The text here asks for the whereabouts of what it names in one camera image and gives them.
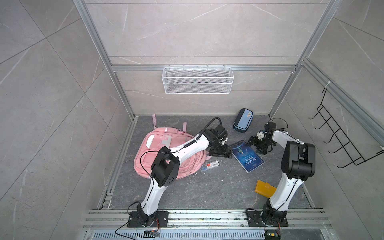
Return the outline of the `blue Little Prince book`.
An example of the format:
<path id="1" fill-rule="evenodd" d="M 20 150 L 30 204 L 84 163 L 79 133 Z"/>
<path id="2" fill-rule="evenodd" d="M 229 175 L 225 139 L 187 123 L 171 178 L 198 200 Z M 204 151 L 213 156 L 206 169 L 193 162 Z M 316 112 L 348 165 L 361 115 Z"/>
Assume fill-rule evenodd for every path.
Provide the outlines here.
<path id="1" fill-rule="evenodd" d="M 250 173 L 264 164 L 262 158 L 243 140 L 229 146 L 233 157 Z"/>

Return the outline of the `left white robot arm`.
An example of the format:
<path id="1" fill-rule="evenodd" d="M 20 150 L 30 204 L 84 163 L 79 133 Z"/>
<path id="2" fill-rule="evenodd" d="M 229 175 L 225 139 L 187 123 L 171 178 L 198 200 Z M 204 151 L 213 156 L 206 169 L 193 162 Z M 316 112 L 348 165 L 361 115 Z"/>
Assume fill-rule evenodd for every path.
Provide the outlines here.
<path id="1" fill-rule="evenodd" d="M 214 129 L 203 128 L 198 135 L 179 146 L 163 146 L 159 150 L 144 152 L 139 158 L 139 165 L 151 184 L 144 200 L 137 206 L 137 211 L 143 217 L 154 216 L 164 192 L 181 172 L 181 165 L 193 155 L 204 154 L 209 149 L 210 156 L 230 158 L 231 150 L 225 144 L 227 140 L 228 132 L 219 124 Z M 157 154 L 150 170 L 146 170 L 143 164 L 143 157 L 148 154 Z"/>

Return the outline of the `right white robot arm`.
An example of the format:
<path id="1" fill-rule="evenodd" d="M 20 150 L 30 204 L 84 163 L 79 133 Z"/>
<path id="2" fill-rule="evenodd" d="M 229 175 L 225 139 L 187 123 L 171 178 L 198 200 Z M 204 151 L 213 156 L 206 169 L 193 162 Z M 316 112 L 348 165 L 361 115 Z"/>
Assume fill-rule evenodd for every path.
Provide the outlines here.
<path id="1" fill-rule="evenodd" d="M 316 147 L 296 139 L 286 131 L 272 129 L 260 131 L 247 142 L 248 146 L 256 146 L 264 155 L 269 146 L 276 144 L 284 148 L 282 177 L 275 193 L 264 205 L 263 215 L 282 218 L 287 214 L 290 201 L 298 188 L 315 174 Z"/>

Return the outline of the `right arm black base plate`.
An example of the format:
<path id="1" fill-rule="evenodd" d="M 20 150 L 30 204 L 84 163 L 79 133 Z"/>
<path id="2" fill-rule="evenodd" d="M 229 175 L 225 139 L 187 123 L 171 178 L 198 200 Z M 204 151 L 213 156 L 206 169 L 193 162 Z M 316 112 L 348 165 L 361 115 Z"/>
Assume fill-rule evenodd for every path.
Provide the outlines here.
<path id="1" fill-rule="evenodd" d="M 249 227 L 288 227 L 287 211 L 257 211 L 255 209 L 245 210 Z"/>

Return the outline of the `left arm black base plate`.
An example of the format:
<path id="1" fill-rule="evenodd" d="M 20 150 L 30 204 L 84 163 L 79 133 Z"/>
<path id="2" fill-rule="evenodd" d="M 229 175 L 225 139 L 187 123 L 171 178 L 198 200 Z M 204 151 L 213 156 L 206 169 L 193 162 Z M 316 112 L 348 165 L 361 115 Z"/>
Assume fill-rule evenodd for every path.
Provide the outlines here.
<path id="1" fill-rule="evenodd" d="M 168 225 L 169 212 L 157 211 L 154 214 L 147 216 L 144 213 L 131 212 L 129 221 L 127 223 L 128 228 L 147 228 L 147 227 L 160 227 L 165 228 Z"/>

